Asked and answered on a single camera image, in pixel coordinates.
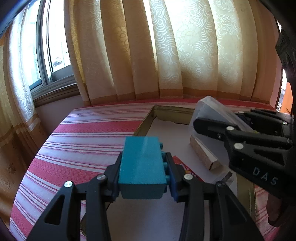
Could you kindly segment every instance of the curtain fold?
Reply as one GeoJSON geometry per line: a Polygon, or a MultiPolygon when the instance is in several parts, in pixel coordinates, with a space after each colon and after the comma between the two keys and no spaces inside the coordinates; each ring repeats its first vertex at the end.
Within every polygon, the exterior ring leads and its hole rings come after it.
{"type": "Polygon", "coordinates": [[[258,0],[65,0],[83,101],[211,95],[269,103],[273,89],[263,86],[274,86],[266,66],[277,71],[275,35],[262,27],[276,22],[262,8],[258,0]]]}
{"type": "Polygon", "coordinates": [[[20,182],[47,138],[20,65],[24,14],[0,39],[0,216],[6,225],[20,182]]]}

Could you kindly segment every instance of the striped tablecloth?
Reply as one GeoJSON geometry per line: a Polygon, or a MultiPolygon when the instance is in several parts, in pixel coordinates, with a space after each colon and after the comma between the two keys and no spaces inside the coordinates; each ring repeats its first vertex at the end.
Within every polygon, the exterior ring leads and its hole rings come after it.
{"type": "MultiPolygon", "coordinates": [[[[197,99],[157,99],[91,106],[73,110],[50,135],[32,161],[17,192],[10,230],[25,240],[33,225],[67,180],[89,181],[116,161],[125,137],[132,136],[154,105],[195,108],[197,99]]],[[[221,100],[233,110],[270,109],[254,102],[221,100]]],[[[276,228],[268,225],[267,192],[256,188],[257,226],[266,240],[276,228]]],[[[82,203],[81,216],[85,213],[82,203]]]]}

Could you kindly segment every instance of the sheer curtain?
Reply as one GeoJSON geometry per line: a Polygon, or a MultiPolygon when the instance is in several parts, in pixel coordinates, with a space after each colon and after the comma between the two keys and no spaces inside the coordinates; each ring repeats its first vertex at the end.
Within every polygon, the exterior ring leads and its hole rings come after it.
{"type": "Polygon", "coordinates": [[[270,102],[280,71],[278,33],[257,0],[64,4],[69,55],[86,105],[205,95],[270,102]]]}
{"type": "Polygon", "coordinates": [[[20,182],[47,138],[20,66],[24,14],[0,39],[0,217],[6,225],[20,182]]]}

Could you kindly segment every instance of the table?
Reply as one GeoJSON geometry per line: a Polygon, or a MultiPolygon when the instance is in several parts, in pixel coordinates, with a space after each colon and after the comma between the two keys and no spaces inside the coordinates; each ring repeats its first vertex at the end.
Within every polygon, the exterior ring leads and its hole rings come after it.
{"type": "MultiPolygon", "coordinates": [[[[33,225],[67,180],[89,181],[116,161],[126,136],[132,136],[154,105],[195,108],[198,99],[155,99],[129,101],[74,109],[50,135],[28,168],[13,204],[10,231],[25,240],[33,225]]],[[[232,110],[272,110],[267,104],[221,100],[232,110]]],[[[256,187],[256,224],[265,240],[277,228],[267,222],[267,192],[256,187]]],[[[81,217],[85,213],[82,202],[81,217]]],[[[81,233],[81,240],[86,240],[81,233]]]]}

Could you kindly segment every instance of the red card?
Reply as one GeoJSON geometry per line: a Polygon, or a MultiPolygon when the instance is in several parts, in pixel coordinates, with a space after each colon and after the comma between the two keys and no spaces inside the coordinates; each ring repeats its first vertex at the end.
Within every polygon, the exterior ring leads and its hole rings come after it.
{"type": "Polygon", "coordinates": [[[174,163],[175,164],[178,164],[178,165],[181,165],[184,170],[185,170],[185,173],[186,174],[191,174],[193,175],[194,177],[197,177],[200,181],[203,182],[203,180],[198,176],[196,175],[184,162],[182,162],[177,156],[173,156],[173,160],[174,160],[174,163]]]}

